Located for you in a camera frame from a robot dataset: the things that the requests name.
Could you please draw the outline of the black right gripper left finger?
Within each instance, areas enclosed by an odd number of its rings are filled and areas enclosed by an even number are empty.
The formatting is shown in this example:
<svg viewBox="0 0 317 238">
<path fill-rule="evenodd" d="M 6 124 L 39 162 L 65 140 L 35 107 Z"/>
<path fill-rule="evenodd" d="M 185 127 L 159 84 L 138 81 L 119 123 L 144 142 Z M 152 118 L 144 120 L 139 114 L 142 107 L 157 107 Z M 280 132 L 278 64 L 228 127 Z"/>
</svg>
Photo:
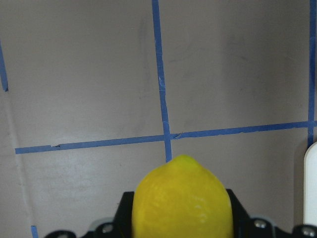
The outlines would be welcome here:
<svg viewBox="0 0 317 238">
<path fill-rule="evenodd" d="M 95 221 L 82 238 L 131 238 L 134 192 L 124 192 L 115 216 L 110 221 Z"/>
</svg>

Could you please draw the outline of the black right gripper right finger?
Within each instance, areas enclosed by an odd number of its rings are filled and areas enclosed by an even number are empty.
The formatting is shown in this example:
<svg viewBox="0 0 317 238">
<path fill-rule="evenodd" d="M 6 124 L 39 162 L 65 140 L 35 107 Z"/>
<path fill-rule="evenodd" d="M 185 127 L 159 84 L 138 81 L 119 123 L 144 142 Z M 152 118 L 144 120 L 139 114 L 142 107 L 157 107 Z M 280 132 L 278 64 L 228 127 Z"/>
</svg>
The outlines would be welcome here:
<svg viewBox="0 0 317 238">
<path fill-rule="evenodd" d="M 288 233 L 268 219 L 251 217 L 231 189 L 226 190 L 231 201 L 234 236 L 236 238 L 315 238 L 317 227 L 297 225 Z"/>
</svg>

